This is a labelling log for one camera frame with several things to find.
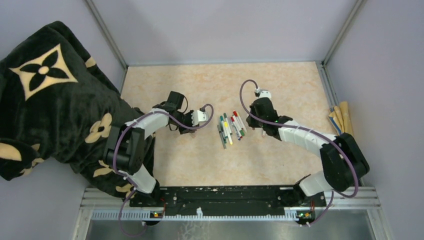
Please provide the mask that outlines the yellow cap white marker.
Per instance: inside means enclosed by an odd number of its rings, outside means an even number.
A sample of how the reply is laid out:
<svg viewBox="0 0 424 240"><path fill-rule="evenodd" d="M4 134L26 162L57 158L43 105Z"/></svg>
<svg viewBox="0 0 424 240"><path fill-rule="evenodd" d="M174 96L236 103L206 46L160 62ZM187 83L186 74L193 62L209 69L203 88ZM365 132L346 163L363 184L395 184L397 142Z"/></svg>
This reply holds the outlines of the yellow cap white marker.
<svg viewBox="0 0 424 240"><path fill-rule="evenodd" d="M224 125L225 134L226 134L226 136L227 136L227 139L228 139L228 141L229 141L229 144L230 144L230 145L232 145L232 144L233 144L233 140L232 140L232 138L231 138L231 134L230 134L230 132L229 132L229 127L228 127L227 122L226 122L226 121L224 121L224 122L223 122L223 125Z"/></svg>

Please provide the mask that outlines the houndstooth patterned pen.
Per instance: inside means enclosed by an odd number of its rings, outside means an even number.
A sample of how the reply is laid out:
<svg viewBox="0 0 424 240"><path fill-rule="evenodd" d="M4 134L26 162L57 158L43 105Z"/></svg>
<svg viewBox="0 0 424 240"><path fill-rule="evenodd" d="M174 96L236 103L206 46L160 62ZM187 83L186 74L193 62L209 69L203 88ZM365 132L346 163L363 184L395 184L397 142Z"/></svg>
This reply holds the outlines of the houndstooth patterned pen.
<svg viewBox="0 0 424 240"><path fill-rule="evenodd" d="M222 130L222 128L221 128L221 126L219 124L217 124L216 126L217 126L217 130L218 130L218 133L219 133L219 137L220 137L222 146L223 146L224 149L226 149L227 148L226 147L226 140L225 140L225 136L224 136L223 130Z"/></svg>

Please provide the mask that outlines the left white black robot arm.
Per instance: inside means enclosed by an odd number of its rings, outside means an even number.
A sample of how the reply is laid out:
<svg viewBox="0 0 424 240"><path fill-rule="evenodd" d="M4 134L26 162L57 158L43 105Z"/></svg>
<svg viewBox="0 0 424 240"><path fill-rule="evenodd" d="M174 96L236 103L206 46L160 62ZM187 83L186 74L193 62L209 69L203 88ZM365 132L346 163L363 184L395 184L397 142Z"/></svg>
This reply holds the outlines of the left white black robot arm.
<svg viewBox="0 0 424 240"><path fill-rule="evenodd" d="M204 107L182 111L186 97L171 91L166 101L133 120L114 123L111 126L103 152L103 162L126 184L117 186L126 198L141 193L141 200L149 207L160 202L159 182L145 165L153 134L161 128L173 125L181 135L194 133L205 127L210 117Z"/></svg>

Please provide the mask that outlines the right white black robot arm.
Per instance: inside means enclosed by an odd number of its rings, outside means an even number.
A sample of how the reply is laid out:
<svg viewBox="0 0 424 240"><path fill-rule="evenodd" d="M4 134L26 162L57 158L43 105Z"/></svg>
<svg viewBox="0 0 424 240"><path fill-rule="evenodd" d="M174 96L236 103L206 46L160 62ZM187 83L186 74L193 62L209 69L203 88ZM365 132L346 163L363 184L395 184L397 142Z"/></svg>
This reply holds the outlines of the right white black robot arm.
<svg viewBox="0 0 424 240"><path fill-rule="evenodd" d="M341 135L321 133L299 124L286 115L278 115L268 97L256 99L245 107L246 122L251 128L261 128L268 136L295 144L316 155L322 170L309 174L293 186L293 200L307 206L314 195L335 191L344 197L354 197L359 191L359 179L370 171L370 166L355 138L349 133ZM353 187L353 193L345 191Z"/></svg>

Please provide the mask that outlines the dark green ink pen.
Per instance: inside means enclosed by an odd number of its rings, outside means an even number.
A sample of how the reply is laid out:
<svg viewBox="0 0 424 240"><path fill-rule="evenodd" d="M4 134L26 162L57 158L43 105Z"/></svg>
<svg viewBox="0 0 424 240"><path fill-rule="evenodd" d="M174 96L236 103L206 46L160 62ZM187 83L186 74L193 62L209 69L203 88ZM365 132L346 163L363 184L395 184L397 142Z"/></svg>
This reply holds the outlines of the dark green ink pen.
<svg viewBox="0 0 424 240"><path fill-rule="evenodd" d="M226 143L226 140L225 140L225 135L224 135L224 132L223 132L222 126L221 126L220 124L218 124L218 125L217 125L217 129L218 129L218 131L219 131L219 134L220 134L220 138L221 138L221 140L222 140L222 143L223 143L223 144L225 144L225 143Z"/></svg>

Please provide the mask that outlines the red cap green-end marker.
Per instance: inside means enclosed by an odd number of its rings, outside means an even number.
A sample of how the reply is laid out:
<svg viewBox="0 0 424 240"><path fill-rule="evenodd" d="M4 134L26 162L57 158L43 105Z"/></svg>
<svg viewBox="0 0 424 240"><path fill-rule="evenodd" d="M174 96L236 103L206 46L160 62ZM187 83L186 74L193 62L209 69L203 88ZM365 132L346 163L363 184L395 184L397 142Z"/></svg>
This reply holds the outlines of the red cap green-end marker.
<svg viewBox="0 0 424 240"><path fill-rule="evenodd" d="M231 117L231 120L233 121L233 123L234 123L237 131L239 132L240 138L244 137L245 136L245 133L244 133L242 127L240 126L237 117L235 115L233 115Z"/></svg>

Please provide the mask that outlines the blue tip acrylic marker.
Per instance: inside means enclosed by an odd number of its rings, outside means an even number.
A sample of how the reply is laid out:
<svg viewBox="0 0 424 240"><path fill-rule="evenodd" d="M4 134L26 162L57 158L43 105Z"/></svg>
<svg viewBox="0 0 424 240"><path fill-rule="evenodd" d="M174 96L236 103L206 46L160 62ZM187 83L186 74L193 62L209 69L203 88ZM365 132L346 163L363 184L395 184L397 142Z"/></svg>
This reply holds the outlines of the blue tip acrylic marker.
<svg viewBox="0 0 424 240"><path fill-rule="evenodd" d="M236 135L237 139L240 141L240 140L241 140L241 135L240 135L240 133L238 132L236 125L235 125L232 121L230 121L230 125L231 125L231 127L233 128L233 131L234 131L234 133L235 133L235 135Z"/></svg>

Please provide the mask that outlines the red cap white marker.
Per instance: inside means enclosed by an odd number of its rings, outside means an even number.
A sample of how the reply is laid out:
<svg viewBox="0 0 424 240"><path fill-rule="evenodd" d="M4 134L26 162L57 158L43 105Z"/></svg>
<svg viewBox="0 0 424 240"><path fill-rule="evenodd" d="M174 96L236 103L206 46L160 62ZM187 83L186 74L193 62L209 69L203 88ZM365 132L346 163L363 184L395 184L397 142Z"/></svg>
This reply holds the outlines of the red cap white marker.
<svg viewBox="0 0 424 240"><path fill-rule="evenodd" d="M236 118L237 118L237 120L239 122L239 125L240 125L241 129L243 130L243 132L246 133L247 132L247 128L245 127L245 124L244 124L244 122L243 122L243 120L241 118L241 115L236 110L233 111L233 114L236 116Z"/></svg>

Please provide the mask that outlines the green cap white marker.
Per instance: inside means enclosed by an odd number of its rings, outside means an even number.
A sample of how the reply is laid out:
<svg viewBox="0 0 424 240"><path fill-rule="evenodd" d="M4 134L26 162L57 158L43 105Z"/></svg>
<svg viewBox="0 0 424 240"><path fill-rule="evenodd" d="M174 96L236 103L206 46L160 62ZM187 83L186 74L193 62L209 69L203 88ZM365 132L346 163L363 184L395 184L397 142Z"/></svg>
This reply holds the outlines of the green cap white marker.
<svg viewBox="0 0 424 240"><path fill-rule="evenodd" d="M221 127L221 130L222 130L223 140L224 140L224 143L227 144L227 143L229 143L228 134L227 134L227 131L226 131L224 118L223 118L222 115L219 116L219 120L220 120L220 127Z"/></svg>

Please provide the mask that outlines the yellow folded cloth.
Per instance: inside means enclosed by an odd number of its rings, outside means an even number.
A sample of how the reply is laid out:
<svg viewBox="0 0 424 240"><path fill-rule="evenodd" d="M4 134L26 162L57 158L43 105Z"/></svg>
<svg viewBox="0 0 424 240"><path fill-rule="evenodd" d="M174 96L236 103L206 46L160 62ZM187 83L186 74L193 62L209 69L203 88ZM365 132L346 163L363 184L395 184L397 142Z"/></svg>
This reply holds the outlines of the yellow folded cloth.
<svg viewBox="0 0 424 240"><path fill-rule="evenodd" d="M342 101L339 105L332 106L329 109L327 118L334 128L337 136L344 133L353 137L355 136L349 112L349 103L347 101Z"/></svg>

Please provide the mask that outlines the black floral plush blanket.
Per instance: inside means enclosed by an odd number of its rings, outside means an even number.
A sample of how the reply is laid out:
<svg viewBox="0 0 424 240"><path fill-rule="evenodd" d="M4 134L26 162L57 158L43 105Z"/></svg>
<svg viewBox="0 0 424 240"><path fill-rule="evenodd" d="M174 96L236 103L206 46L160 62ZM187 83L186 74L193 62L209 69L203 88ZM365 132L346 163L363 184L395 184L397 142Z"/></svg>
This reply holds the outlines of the black floral plush blanket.
<svg viewBox="0 0 424 240"><path fill-rule="evenodd" d="M142 114L68 26L49 23L0 62L0 176L26 176L53 158L102 192L135 198L103 152L113 124Z"/></svg>

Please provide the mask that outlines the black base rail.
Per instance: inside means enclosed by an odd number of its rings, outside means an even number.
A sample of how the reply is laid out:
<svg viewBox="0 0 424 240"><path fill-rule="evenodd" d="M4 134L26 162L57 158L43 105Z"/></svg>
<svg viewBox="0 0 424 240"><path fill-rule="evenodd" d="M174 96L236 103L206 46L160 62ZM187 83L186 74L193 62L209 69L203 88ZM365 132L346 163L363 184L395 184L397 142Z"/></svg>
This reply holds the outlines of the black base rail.
<svg viewBox="0 0 424 240"><path fill-rule="evenodd" d="M157 202L135 196L130 207L158 207L165 216L265 217L282 216L289 207L325 207L323 193L303 196L291 185L167 186Z"/></svg>

